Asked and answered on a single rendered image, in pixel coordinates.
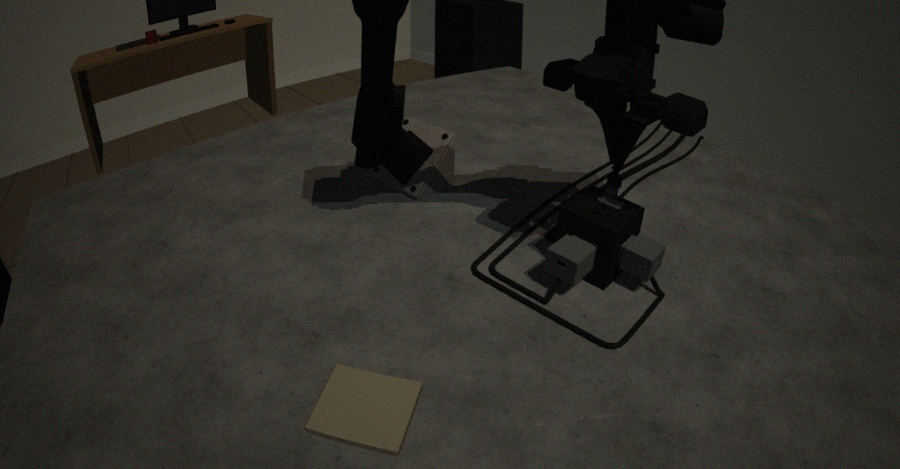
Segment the tan flat square slab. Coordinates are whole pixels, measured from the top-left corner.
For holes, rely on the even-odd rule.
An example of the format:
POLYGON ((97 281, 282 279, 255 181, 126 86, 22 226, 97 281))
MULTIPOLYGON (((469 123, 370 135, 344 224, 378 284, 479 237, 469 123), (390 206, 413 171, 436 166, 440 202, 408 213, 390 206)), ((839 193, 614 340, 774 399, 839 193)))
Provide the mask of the tan flat square slab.
POLYGON ((313 436, 399 456, 422 389, 419 380, 335 364, 305 430, 313 436))

